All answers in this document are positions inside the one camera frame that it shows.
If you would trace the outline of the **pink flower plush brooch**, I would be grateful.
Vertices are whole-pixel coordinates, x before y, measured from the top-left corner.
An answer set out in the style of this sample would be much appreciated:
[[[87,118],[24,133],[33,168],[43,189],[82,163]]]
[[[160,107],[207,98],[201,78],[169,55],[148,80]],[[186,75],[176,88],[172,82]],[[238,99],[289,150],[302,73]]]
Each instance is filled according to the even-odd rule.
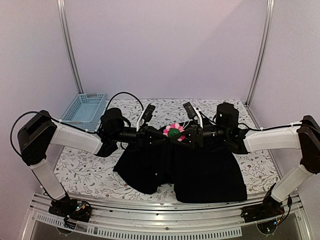
[[[186,130],[186,128],[189,125],[189,121],[183,122],[183,123],[171,123],[167,125],[164,130],[162,131],[162,134],[168,138],[172,138],[175,135],[178,135]]]

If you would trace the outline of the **black t-shirt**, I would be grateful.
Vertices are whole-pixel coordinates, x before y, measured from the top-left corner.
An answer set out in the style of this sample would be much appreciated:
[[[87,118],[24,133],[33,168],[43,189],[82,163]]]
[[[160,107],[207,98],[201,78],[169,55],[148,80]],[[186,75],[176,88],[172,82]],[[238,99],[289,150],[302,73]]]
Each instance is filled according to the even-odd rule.
[[[166,144],[142,150],[127,143],[113,170],[130,187],[147,195],[172,184],[176,199],[182,203],[248,198],[239,164],[220,139],[195,148],[172,144],[169,138]]]

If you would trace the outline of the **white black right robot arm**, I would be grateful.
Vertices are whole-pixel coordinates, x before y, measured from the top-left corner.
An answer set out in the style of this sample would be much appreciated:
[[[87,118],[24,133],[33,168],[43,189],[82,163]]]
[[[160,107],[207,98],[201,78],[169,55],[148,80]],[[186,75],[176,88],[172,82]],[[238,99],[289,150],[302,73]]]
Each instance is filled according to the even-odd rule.
[[[243,207],[241,217],[246,223],[275,218],[277,227],[286,220],[292,206],[290,194],[306,179],[320,172],[320,127],[310,115],[301,121],[269,128],[253,129],[239,126],[239,111],[233,104],[223,102],[216,107],[215,117],[205,123],[207,117],[190,102],[183,104],[192,124],[180,126],[168,125],[163,134],[174,144],[184,147],[204,147],[214,140],[223,144],[234,154],[248,154],[255,151],[275,149],[298,149],[302,158],[299,165],[290,170],[279,182],[273,184],[263,198],[262,203]]]

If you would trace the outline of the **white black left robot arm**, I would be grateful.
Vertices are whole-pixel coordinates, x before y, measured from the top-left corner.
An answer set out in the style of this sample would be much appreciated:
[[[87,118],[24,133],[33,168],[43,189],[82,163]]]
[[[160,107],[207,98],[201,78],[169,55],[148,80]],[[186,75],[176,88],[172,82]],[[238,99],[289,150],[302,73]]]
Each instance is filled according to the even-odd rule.
[[[17,133],[17,153],[50,197],[49,213],[62,217],[67,225],[74,221],[89,222],[92,207],[85,200],[69,197],[47,161],[49,145],[71,147],[105,158],[117,150],[117,143],[130,143],[138,149],[146,149],[168,141],[166,135],[146,123],[125,126],[126,119],[118,108],[106,111],[96,132],[54,119],[46,110],[32,111],[32,114],[33,117]]]

